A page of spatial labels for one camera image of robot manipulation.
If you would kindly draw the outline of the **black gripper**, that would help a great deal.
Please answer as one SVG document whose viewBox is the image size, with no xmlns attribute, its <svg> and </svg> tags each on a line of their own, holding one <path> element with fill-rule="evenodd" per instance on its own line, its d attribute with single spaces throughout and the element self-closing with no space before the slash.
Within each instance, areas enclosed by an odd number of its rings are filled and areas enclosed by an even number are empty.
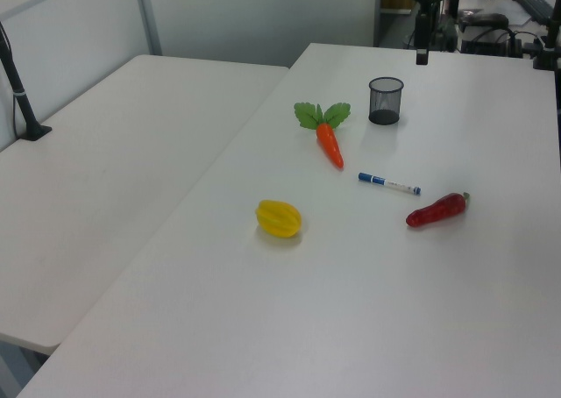
<svg viewBox="0 0 561 398">
<path fill-rule="evenodd" d="M 415 18 L 415 64 L 427 65 L 429 58 L 432 18 L 429 12 L 419 11 Z"/>
</svg>

